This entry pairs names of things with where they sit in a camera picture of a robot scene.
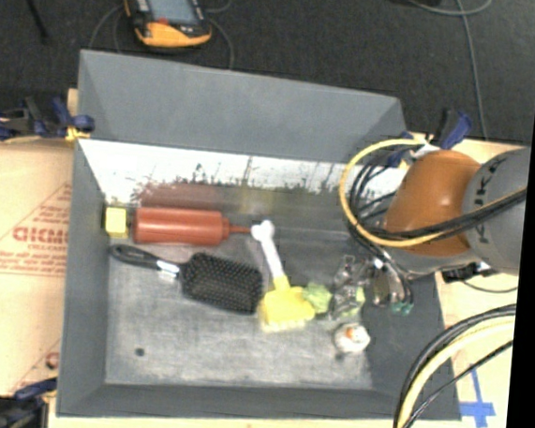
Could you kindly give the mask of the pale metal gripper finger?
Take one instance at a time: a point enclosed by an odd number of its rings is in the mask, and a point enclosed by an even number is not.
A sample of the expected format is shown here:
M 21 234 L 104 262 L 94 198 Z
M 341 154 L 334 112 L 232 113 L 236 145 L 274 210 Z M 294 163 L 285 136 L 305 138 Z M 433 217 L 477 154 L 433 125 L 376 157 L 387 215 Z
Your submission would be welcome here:
M 358 306 L 356 297 L 357 292 L 355 288 L 339 289 L 330 300 L 329 318 L 342 319 L 355 316 Z
M 347 285 L 356 286 L 361 277 L 364 267 L 364 259 L 353 255 L 345 255 L 339 262 L 336 274 L 334 275 L 334 285 L 344 287 Z

